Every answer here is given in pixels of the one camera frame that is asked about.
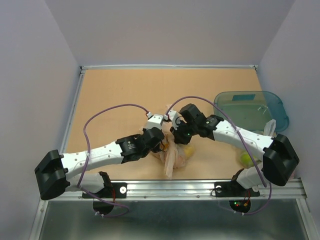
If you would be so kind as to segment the orange printed plastic bag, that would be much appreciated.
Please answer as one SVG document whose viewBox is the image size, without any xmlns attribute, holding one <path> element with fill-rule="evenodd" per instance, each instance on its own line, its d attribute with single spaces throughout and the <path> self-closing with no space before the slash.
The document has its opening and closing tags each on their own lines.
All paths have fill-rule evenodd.
<svg viewBox="0 0 320 240">
<path fill-rule="evenodd" d="M 140 128 L 141 132 L 146 130 L 144 127 L 145 125 Z M 151 152 L 153 157 L 162 162 L 164 174 L 169 180 L 173 179 L 174 170 L 183 168 L 187 164 L 189 158 L 185 158 L 184 147 L 193 146 L 191 144 L 183 145 L 175 143 L 174 136 L 170 131 L 171 127 L 171 122 L 163 121 L 162 132 L 164 139 L 159 144 L 159 150 L 157 152 Z"/>
</svg>

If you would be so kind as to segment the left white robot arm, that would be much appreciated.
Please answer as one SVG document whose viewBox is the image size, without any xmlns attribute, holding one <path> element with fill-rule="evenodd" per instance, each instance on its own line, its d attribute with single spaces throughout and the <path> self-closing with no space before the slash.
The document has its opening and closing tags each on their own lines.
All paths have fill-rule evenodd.
<svg viewBox="0 0 320 240">
<path fill-rule="evenodd" d="M 157 127 L 120 138 L 110 144 L 76 153 L 49 151 L 35 168 L 35 177 L 42 200 L 52 200 L 76 189 L 83 173 L 106 165 L 138 161 L 160 149 L 165 138 Z"/>
</svg>

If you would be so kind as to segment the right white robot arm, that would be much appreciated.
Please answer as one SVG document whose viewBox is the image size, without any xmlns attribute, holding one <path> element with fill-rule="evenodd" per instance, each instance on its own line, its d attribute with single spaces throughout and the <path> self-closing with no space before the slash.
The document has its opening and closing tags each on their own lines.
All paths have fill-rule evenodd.
<svg viewBox="0 0 320 240">
<path fill-rule="evenodd" d="M 189 103 L 179 112 L 166 113 L 172 123 L 170 129 L 177 144 L 187 145 L 193 136 L 230 144 L 253 156 L 252 167 L 240 169 L 230 181 L 222 181 L 214 188 L 218 198 L 243 197 L 262 184 L 283 187 L 287 184 L 300 160 L 289 139 L 261 135 L 232 125 L 214 114 L 205 116 Z"/>
</svg>

